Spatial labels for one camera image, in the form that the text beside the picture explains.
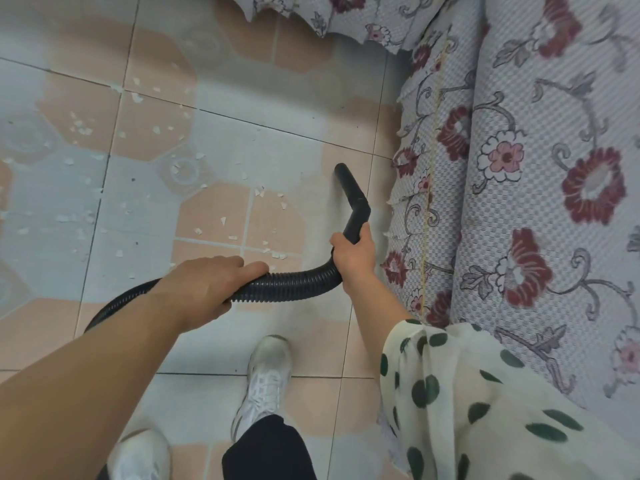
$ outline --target hand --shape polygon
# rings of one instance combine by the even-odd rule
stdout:
[[[360,230],[357,244],[350,243],[341,232],[331,236],[333,262],[342,275],[344,290],[351,295],[352,283],[365,276],[374,275],[376,267],[376,245],[371,237],[371,227],[366,222]]]
[[[176,266],[147,295],[175,307],[180,332],[185,332],[227,313],[231,303],[226,300],[268,270],[260,261],[244,266],[240,256],[193,259]]]

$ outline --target fabric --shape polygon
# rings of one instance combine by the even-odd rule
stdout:
[[[411,50],[444,0],[234,0],[251,21],[271,8],[284,16],[302,17],[320,37],[347,35],[358,42],[373,40],[396,54]]]
[[[225,480],[316,480],[302,437],[275,414],[256,421],[222,457]]]
[[[639,75],[637,0],[446,0],[399,98],[383,263],[417,319],[480,325],[636,446]]]
[[[479,327],[398,323],[380,388],[414,480],[640,477],[631,444]]]

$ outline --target black pants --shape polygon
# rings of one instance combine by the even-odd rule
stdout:
[[[280,416],[260,419],[222,457],[225,480],[317,480],[311,457],[295,428]],[[108,480],[103,468],[98,480]]]

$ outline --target white sneaker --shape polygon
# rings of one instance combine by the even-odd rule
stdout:
[[[111,480],[170,480],[169,442],[159,431],[147,429],[118,443],[107,466]]]
[[[291,349],[287,339],[267,335],[256,345],[246,371],[247,388],[244,401],[231,424],[234,442],[253,423],[275,414],[280,408],[291,377]]]

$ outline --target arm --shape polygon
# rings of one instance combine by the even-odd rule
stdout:
[[[240,257],[177,266],[82,337],[0,386],[0,478],[93,480],[178,336],[268,271]]]
[[[341,233],[333,234],[331,243],[335,248],[333,260],[342,275],[344,290],[353,302],[372,370],[378,371],[389,332],[398,322],[413,316],[373,272],[376,248],[368,223],[362,227],[357,244],[347,241]]]

